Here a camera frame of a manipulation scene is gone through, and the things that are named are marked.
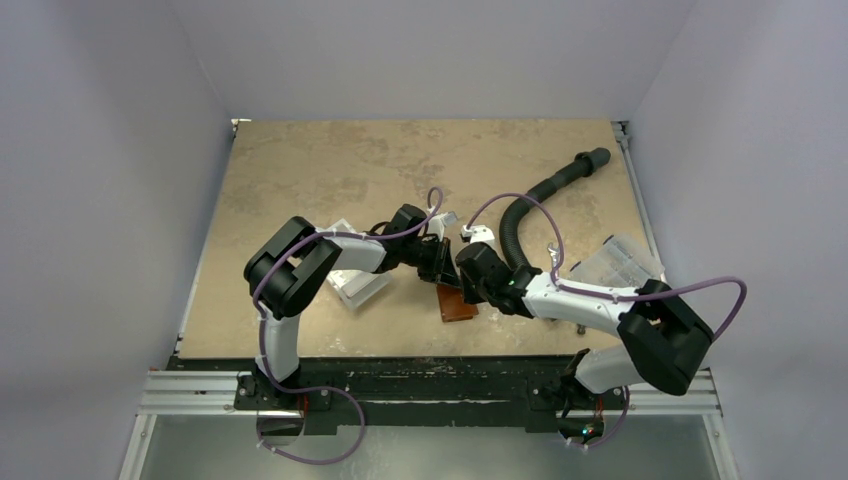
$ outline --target robotic arm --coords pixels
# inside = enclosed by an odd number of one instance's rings
[[[404,205],[383,232],[405,231],[426,217],[421,209]],[[309,243],[295,254],[300,263],[285,262],[261,291],[262,308],[271,317],[263,328],[272,372],[265,371],[257,357],[260,370],[280,382],[297,370],[300,315],[330,271],[382,273],[404,263],[417,268],[422,280],[461,288],[466,303],[486,302],[506,315],[569,320],[622,339],[621,346],[579,352],[575,368],[563,378],[562,391],[555,394],[572,400],[591,398],[613,387],[642,382],[672,395],[686,393],[714,335],[683,300],[616,301],[565,293],[548,272],[527,266],[511,269],[492,248],[491,231],[474,228],[464,232],[470,244],[456,256],[459,274],[451,260],[450,240],[441,231],[389,240],[329,236]],[[246,265],[244,278],[251,294],[284,252],[316,231],[322,230],[302,217],[289,220]],[[560,283],[614,298],[670,290],[654,280],[640,289]]]

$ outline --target tan work surface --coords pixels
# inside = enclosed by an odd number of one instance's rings
[[[606,120],[413,120],[250,122],[239,125],[218,200],[180,357],[251,357],[256,312],[245,263],[292,216],[327,227],[340,218],[357,230],[389,220],[403,204],[426,207],[427,190],[445,192],[443,211],[467,221],[490,197],[526,192],[570,163],[605,147],[609,165],[549,199],[566,243],[566,267],[614,233],[644,242],[621,153]],[[497,231],[511,199],[481,215]],[[550,269],[551,227],[531,211],[519,230],[533,265]],[[459,224],[452,253],[464,246]],[[455,356],[565,354],[618,342],[565,321],[504,316],[481,305],[473,320],[442,323],[435,286],[401,265],[394,279],[351,312],[325,284],[300,323],[301,356]]]

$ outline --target clear plastic container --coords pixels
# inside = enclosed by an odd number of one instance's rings
[[[642,287],[665,267],[627,234],[613,235],[589,258],[571,267],[568,279],[604,287]]]
[[[330,229],[356,233],[344,218],[331,225]],[[389,272],[374,274],[359,270],[334,270],[327,275],[327,283],[332,285],[333,290],[351,311],[359,308],[391,281]]]

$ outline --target black flexible tube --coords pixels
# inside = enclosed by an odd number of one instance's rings
[[[610,152],[606,148],[596,148],[591,152],[578,153],[574,157],[574,161],[557,171],[550,178],[546,178],[531,188],[527,195],[539,201],[544,202],[550,198],[560,188],[574,182],[580,177],[588,177],[603,167],[610,160]],[[512,202],[501,217],[501,224],[498,227],[498,234],[501,241],[501,250],[503,250],[504,258],[510,268],[515,269],[521,265],[530,266],[530,261],[521,250],[521,243],[518,241],[518,224],[521,219],[530,212],[533,204],[519,198]]]

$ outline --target white wall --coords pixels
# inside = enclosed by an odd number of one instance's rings
[[[846,45],[841,0],[699,1],[632,122],[670,278],[750,286],[713,356],[746,479],[845,477]]]
[[[629,118],[694,0],[174,0],[233,117]]]
[[[115,478],[228,117],[166,1],[0,3],[0,478]]]

